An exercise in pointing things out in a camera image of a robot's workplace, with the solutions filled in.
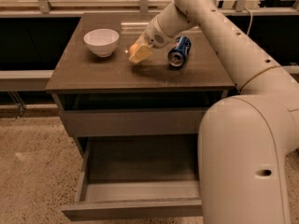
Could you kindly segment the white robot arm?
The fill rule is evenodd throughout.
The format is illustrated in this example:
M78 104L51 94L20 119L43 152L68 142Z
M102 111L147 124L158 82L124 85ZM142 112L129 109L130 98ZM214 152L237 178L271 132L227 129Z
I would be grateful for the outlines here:
M291 224L285 157L299 148L299 84L213 0L172 0L130 48L140 63L201 28L239 94L208 109L198 136L205 224Z

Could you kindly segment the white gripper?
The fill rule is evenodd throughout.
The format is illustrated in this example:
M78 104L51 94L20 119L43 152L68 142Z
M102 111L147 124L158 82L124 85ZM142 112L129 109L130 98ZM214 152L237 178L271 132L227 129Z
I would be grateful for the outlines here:
M137 64L146 60L152 54L152 47L156 49L164 48L172 40L160 27L158 19L154 18L136 40L137 48L133 54L129 53L129 61Z

